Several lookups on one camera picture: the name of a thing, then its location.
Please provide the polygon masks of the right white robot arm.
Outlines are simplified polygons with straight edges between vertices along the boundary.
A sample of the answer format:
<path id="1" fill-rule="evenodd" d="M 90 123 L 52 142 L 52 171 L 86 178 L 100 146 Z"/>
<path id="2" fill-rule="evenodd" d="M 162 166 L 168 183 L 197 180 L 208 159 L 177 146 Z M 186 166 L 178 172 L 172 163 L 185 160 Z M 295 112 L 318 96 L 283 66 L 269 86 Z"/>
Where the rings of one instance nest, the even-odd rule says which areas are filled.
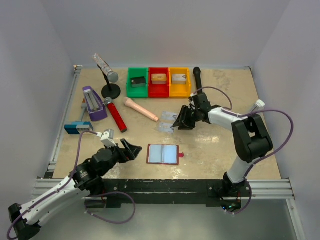
<path id="1" fill-rule="evenodd" d="M 239 116 L 211 105 L 205 93 L 192 94 L 189 105 L 183 105 L 173 124 L 179 130 L 192 130 L 197 122 L 218 125 L 233 134 L 237 157 L 224 178 L 231 184 L 244 182 L 246 173 L 254 161 L 267 155 L 273 149 L 273 142 L 262 117 L 258 114 Z"/>

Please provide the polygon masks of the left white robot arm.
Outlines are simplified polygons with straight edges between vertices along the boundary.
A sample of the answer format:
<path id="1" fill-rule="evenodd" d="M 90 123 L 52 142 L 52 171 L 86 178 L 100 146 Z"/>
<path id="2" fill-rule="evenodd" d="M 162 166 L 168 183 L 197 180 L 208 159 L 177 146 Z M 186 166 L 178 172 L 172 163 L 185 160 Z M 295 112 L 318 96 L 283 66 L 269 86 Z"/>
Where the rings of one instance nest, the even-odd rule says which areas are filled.
<path id="1" fill-rule="evenodd" d="M 8 208 L 11 221 L 10 230 L 14 230 L 17 240 L 30 240 L 54 212 L 68 203 L 83 197 L 99 198 L 105 196 L 102 177 L 116 164 L 134 161 L 142 151 L 141 146 L 132 145 L 121 139 L 123 147 L 115 144 L 97 151 L 91 158 L 77 165 L 59 184 L 38 198 L 25 203 L 15 203 Z"/>

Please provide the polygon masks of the red leather card holder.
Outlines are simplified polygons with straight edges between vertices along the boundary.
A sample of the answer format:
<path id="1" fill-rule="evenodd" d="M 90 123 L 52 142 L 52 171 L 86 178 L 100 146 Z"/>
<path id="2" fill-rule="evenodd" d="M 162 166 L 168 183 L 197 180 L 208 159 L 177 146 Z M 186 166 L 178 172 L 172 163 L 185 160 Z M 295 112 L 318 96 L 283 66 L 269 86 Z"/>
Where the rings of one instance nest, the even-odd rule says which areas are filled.
<path id="1" fill-rule="evenodd" d="M 153 165 L 179 165 L 184 157 L 180 147 L 174 144 L 149 144 L 147 148 L 146 163 Z"/>

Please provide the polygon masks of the silver VIP card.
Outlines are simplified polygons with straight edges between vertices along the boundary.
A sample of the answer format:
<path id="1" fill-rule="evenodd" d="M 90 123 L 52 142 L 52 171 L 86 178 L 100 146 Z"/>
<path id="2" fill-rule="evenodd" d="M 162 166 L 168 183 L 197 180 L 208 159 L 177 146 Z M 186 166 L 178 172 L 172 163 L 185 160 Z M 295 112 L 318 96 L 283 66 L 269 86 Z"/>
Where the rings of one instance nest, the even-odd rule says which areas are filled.
<path id="1" fill-rule="evenodd" d="M 169 112 L 169 111 L 163 111 L 161 114 L 161 119 L 164 121 L 175 121 L 178 117 L 177 113 Z"/>
<path id="2" fill-rule="evenodd" d="M 158 124 L 157 130 L 163 133 L 173 133 L 174 127 L 172 123 L 160 122 Z"/>

